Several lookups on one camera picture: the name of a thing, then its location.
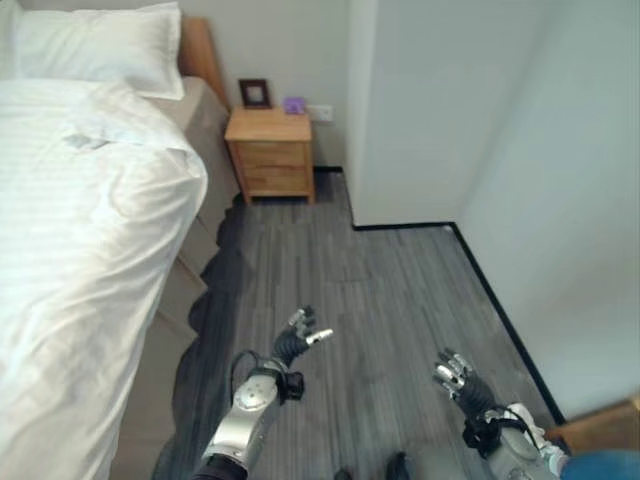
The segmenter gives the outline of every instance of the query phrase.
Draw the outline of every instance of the blue fabric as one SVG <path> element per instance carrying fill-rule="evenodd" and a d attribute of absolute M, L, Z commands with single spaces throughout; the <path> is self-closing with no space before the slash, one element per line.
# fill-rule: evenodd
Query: blue fabric
<path fill-rule="evenodd" d="M 562 480 L 640 480 L 640 454 L 603 451 L 571 457 Z"/>

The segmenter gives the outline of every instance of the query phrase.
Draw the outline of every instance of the robotic arm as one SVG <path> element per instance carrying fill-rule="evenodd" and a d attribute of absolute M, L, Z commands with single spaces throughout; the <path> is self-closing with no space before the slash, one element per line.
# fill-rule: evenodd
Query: robotic arm
<path fill-rule="evenodd" d="M 478 450 L 497 480 L 557 480 L 542 459 L 527 424 L 514 412 L 496 404 L 489 386 L 458 353 L 439 354 L 434 380 L 464 413 L 462 434 L 469 448 Z M 504 418 L 509 411 L 516 419 Z"/>
<path fill-rule="evenodd" d="M 271 357 L 263 359 L 233 395 L 231 410 L 209 442 L 193 480 L 245 480 L 255 465 L 269 427 L 287 400 L 300 400 L 304 377 L 289 372 L 296 357 L 333 335 L 314 333 L 311 307 L 298 309 L 274 342 Z"/>

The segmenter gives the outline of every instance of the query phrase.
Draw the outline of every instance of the white wall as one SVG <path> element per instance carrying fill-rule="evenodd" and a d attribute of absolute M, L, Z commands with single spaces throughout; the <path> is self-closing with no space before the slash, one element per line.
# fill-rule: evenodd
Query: white wall
<path fill-rule="evenodd" d="M 458 216 L 553 3 L 377 1 L 357 225 Z"/>
<path fill-rule="evenodd" d="M 360 206 L 360 184 L 365 161 L 371 69 L 375 47 L 378 0 L 351 0 L 347 88 L 347 159 L 344 170 L 351 206 Z"/>
<path fill-rule="evenodd" d="M 565 416 L 640 387 L 640 8 L 565 0 L 461 229 Z"/>
<path fill-rule="evenodd" d="M 19 0 L 25 8 L 135 8 L 164 0 Z M 349 0 L 179 0 L 189 15 L 209 19 L 230 100 L 238 78 L 269 80 L 272 102 L 303 96 L 333 105 L 334 122 L 315 125 L 315 163 L 345 157 Z"/>

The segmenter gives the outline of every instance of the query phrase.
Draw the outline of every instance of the wooden headboard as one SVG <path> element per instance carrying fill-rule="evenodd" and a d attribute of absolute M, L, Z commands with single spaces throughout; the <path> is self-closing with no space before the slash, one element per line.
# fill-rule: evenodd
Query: wooden headboard
<path fill-rule="evenodd" d="M 230 108 L 206 18 L 183 18 L 178 67 L 184 76 L 202 78 L 222 103 Z"/>

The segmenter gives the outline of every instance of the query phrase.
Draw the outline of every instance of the white pillow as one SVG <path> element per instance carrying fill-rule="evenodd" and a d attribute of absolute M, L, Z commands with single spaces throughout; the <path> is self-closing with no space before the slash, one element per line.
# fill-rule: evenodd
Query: white pillow
<path fill-rule="evenodd" d="M 14 43 L 22 7 L 15 0 L 0 0 L 0 80 L 13 78 Z"/>
<path fill-rule="evenodd" d="M 176 2 L 138 10 L 25 11 L 17 32 L 20 78 L 125 81 L 140 95 L 184 96 Z"/>

